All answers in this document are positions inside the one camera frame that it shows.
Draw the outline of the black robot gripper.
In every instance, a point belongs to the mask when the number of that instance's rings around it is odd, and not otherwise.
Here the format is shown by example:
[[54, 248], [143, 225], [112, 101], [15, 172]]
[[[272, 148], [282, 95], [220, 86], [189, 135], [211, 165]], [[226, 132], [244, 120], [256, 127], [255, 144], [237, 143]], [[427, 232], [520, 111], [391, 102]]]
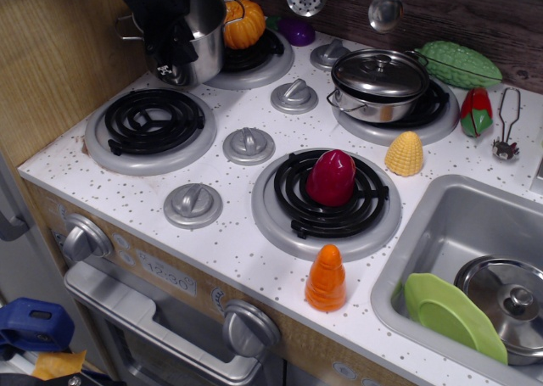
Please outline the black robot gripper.
[[190, 0], [123, 0], [144, 34], [144, 51], [149, 70], [161, 81], [178, 85], [175, 64], [198, 59], [187, 24]]

